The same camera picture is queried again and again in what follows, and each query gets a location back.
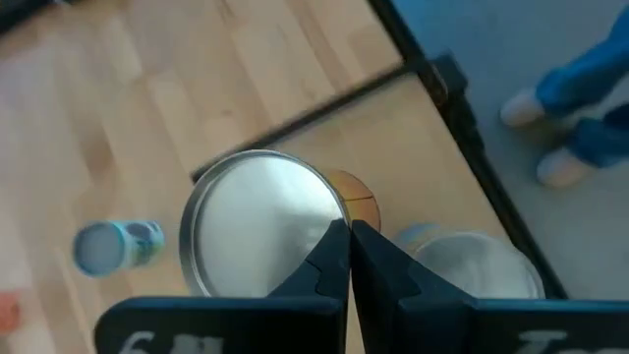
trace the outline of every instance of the printed number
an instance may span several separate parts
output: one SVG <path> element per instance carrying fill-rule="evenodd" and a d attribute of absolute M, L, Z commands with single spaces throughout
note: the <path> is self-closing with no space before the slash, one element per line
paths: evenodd
<path fill-rule="evenodd" d="M 120 354 L 148 354 L 143 350 L 134 349 L 134 346 L 142 340 L 152 341 L 155 337 L 155 333 L 149 331 L 139 331 L 131 334 L 127 341 L 125 341 L 125 345 L 120 350 Z"/>
<path fill-rule="evenodd" d="M 125 345 L 120 350 L 120 354 L 148 354 L 134 346 L 140 341 L 150 342 L 154 339 L 155 333 L 150 331 L 138 331 L 125 341 Z M 175 335 L 173 348 L 170 354 L 220 354 L 223 352 L 223 339 L 214 337 L 199 338 L 189 334 Z"/>

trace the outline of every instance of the person's leg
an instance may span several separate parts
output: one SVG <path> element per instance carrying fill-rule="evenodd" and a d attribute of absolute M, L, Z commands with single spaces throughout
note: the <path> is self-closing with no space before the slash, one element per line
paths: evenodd
<path fill-rule="evenodd" d="M 542 159 L 538 166 L 538 178 L 549 186 L 562 187 L 627 157 L 629 103 L 611 110 L 603 120 L 580 121 L 566 146 Z"/>
<path fill-rule="evenodd" d="M 629 72 L 629 6 L 620 14 L 606 40 L 564 67 L 550 71 L 535 89 L 507 101 L 500 116 L 518 126 L 543 116 L 564 117 L 598 103 Z"/>

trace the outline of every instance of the metal lid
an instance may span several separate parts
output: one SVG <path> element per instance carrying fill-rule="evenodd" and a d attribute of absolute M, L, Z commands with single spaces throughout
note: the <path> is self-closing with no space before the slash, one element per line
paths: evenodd
<path fill-rule="evenodd" d="M 193 293 L 263 297 L 306 258 L 335 219 L 334 189 L 305 162 L 249 150 L 207 170 L 188 200 L 180 257 Z"/>
<path fill-rule="evenodd" d="M 533 264 L 493 237 L 472 232 L 435 237 L 418 249 L 415 259 L 477 298 L 544 298 Z"/>

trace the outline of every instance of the orange object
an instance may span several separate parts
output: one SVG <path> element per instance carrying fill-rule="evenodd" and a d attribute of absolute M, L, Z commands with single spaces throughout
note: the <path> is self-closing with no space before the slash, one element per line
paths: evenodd
<path fill-rule="evenodd" d="M 20 325 L 20 297 L 18 292 L 0 292 L 0 334 L 8 334 Z"/>
<path fill-rule="evenodd" d="M 372 191 L 353 174 L 336 169 L 322 169 L 321 174 L 341 196 L 352 220 L 364 220 L 380 231 L 380 210 Z"/>

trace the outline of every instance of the blue jeans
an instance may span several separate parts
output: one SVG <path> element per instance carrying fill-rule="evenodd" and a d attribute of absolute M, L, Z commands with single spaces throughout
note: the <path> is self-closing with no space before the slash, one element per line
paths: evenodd
<path fill-rule="evenodd" d="M 536 88 L 544 110 L 565 117 L 603 100 L 629 72 L 629 7 L 611 34 L 568 65 L 552 70 Z M 629 157 L 629 103 L 608 112 L 602 120 L 583 119 L 575 127 L 568 148 L 582 160 L 611 166 Z"/>

